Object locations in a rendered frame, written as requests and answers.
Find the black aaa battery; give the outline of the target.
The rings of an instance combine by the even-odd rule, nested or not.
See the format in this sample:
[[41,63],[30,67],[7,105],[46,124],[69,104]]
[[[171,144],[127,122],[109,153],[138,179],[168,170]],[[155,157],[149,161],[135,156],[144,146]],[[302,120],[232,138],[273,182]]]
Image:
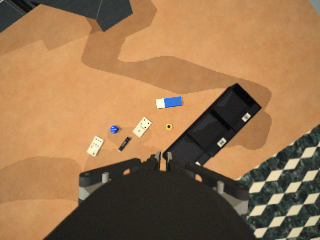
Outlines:
[[130,141],[130,138],[127,137],[125,141],[122,143],[122,145],[119,147],[118,151],[121,152],[123,148],[127,145],[127,143]]

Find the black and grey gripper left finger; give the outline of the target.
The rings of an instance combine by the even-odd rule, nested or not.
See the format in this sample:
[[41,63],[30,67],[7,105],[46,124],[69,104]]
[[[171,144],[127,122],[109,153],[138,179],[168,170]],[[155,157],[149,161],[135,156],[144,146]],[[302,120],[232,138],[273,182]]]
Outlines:
[[161,151],[156,151],[156,154],[152,154],[150,158],[143,162],[139,158],[132,158],[80,173],[78,205],[100,185],[123,175],[126,170],[130,169],[130,172],[160,170],[160,162]]

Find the black rack of three bins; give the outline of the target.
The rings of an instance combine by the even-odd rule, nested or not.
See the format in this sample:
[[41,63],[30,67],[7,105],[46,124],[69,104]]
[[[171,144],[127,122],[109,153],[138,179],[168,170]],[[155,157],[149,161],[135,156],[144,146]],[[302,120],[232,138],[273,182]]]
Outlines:
[[214,158],[261,108],[236,83],[228,87],[162,153],[162,157],[166,160],[166,152],[171,152],[180,164],[193,162],[203,166],[211,157]]

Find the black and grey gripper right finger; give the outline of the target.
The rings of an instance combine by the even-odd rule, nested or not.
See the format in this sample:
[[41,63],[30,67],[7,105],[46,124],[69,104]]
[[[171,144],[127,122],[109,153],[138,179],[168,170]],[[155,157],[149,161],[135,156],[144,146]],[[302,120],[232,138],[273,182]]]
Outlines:
[[247,185],[193,162],[186,162],[185,165],[180,164],[176,156],[171,155],[171,152],[166,152],[166,171],[189,174],[188,176],[195,179],[196,174],[199,175],[204,184],[223,196],[235,208],[245,223],[247,222],[250,190]]

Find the blue die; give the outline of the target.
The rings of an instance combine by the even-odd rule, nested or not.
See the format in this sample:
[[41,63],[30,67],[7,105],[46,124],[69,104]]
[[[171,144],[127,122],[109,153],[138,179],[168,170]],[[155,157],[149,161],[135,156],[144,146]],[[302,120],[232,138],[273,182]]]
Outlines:
[[115,134],[115,133],[117,133],[118,130],[119,130],[119,128],[114,125],[114,126],[112,126],[112,127],[110,128],[109,131],[111,131],[113,134]]

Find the blue and white eraser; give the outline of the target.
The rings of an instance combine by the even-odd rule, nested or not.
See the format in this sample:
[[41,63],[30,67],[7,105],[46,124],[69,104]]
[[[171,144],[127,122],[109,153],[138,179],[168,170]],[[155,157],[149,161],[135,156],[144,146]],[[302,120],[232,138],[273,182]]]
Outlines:
[[182,106],[182,100],[181,100],[181,96],[157,99],[156,104],[157,104],[157,109]]

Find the yellow hex nut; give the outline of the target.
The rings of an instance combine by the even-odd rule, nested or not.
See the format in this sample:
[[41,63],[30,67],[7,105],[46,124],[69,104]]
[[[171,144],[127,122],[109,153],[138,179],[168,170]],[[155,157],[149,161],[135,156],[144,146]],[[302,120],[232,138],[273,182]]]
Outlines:
[[168,129],[168,130],[172,129],[172,124],[169,124],[169,123],[168,123],[168,124],[166,125],[166,129]]

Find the cream domino tile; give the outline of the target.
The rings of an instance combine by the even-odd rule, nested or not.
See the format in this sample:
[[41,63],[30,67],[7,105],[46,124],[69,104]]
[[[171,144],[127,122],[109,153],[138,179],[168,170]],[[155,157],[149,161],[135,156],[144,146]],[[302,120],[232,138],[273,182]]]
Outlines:
[[151,122],[144,117],[137,125],[137,127],[133,130],[133,133],[135,133],[138,137],[141,137],[146,129],[150,126],[150,124]]
[[99,152],[103,142],[104,140],[102,138],[95,136],[87,152],[95,157]]

